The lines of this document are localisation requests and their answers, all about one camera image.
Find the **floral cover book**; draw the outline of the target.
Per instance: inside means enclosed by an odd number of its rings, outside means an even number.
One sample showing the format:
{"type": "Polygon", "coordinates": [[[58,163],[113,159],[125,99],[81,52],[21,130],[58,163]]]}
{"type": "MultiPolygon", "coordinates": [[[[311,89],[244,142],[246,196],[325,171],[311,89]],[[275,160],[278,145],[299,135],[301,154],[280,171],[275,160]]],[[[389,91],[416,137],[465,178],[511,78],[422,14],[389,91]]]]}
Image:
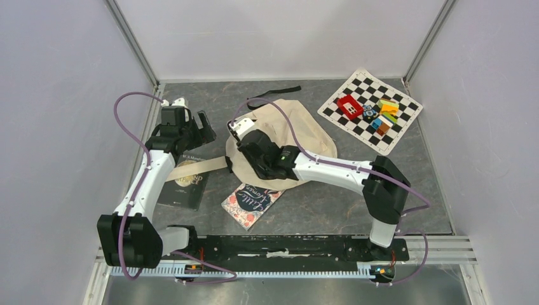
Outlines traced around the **floral cover book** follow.
{"type": "Polygon", "coordinates": [[[284,191],[241,184],[221,203],[221,206],[248,231],[283,193],[284,191]]]}

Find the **cream canvas backpack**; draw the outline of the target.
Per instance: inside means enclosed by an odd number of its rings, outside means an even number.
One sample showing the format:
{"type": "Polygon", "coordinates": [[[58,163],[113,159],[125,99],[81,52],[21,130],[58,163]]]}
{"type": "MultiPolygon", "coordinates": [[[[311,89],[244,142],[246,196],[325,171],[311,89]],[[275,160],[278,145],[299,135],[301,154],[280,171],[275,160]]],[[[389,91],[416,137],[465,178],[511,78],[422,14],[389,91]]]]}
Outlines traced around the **cream canvas backpack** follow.
{"type": "MultiPolygon", "coordinates": [[[[315,154],[335,158],[338,150],[334,141],[326,131],[315,121],[305,106],[298,100],[278,99],[275,104],[286,114],[291,122],[289,126],[276,107],[266,105],[262,100],[258,105],[250,105],[253,110],[238,117],[239,121],[249,118],[254,126],[269,136],[269,139],[279,147],[294,146],[296,135],[301,146],[315,154]]],[[[302,184],[305,180],[292,178],[263,180],[259,178],[254,169],[248,164],[246,157],[236,148],[235,139],[229,137],[226,141],[226,154],[223,157],[203,161],[201,165],[188,165],[185,170],[177,168],[167,177],[167,181],[187,177],[194,174],[209,172],[228,167],[243,183],[274,191],[291,189],[302,184]]]]}

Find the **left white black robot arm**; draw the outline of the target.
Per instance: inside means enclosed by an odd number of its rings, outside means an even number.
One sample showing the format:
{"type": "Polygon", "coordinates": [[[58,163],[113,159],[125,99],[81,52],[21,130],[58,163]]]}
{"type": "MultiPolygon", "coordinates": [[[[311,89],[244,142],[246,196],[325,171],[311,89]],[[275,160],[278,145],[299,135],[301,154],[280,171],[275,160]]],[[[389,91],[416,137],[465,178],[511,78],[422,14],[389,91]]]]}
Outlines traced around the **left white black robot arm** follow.
{"type": "Polygon", "coordinates": [[[183,106],[161,110],[161,123],[144,144],[145,155],[124,200],[110,215],[97,221],[104,259],[110,266],[156,268],[163,256],[177,251],[192,259],[200,250],[193,226],[169,225],[157,231],[152,217],[167,177],[185,151],[215,140],[204,111],[192,112],[183,106]]]}

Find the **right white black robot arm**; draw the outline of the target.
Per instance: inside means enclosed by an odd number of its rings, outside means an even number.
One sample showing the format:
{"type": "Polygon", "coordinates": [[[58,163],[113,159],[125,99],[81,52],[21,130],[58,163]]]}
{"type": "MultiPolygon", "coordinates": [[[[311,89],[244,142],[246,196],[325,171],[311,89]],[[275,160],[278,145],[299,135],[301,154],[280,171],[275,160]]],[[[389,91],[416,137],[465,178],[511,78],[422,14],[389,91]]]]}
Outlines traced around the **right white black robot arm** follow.
{"type": "Polygon", "coordinates": [[[316,181],[362,195],[372,217],[367,251],[375,259],[390,255],[410,186],[390,159],[384,156],[374,161],[323,159],[298,146],[279,147],[260,130],[233,132],[232,137],[262,180],[316,181]]]}

